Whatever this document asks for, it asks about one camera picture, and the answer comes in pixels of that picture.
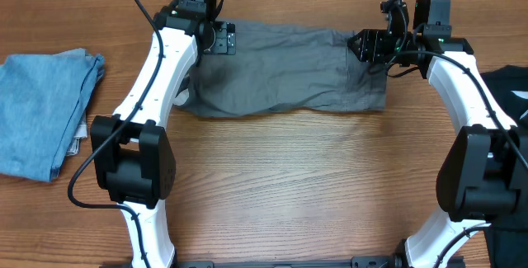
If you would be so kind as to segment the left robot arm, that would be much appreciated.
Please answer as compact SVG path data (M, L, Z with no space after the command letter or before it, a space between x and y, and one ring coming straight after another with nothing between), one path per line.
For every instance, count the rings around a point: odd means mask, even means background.
M167 120L192 67L208 55L236 52L235 26L218 21L224 0L173 0L148 19L153 38L127 97L91 127L97 184L123 214L131 267L174 267L165 200L176 173Z

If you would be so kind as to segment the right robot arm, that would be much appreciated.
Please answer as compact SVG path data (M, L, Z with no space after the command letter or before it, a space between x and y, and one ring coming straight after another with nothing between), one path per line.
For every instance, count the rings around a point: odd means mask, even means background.
M436 178L437 208L390 256L355 256L354 267L461 267L458 250L476 233L521 211L527 201L527 133L482 79L474 50L453 36L450 0L386 0L388 25L364 29L348 48L373 73L418 70L441 96L455 141Z

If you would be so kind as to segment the grey shorts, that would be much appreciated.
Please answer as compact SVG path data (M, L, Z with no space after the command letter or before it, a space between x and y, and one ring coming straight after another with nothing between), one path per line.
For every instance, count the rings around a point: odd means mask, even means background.
M236 20L236 53L206 55L186 75L175 105L207 118L286 112L383 110L382 66L348 49L351 31Z

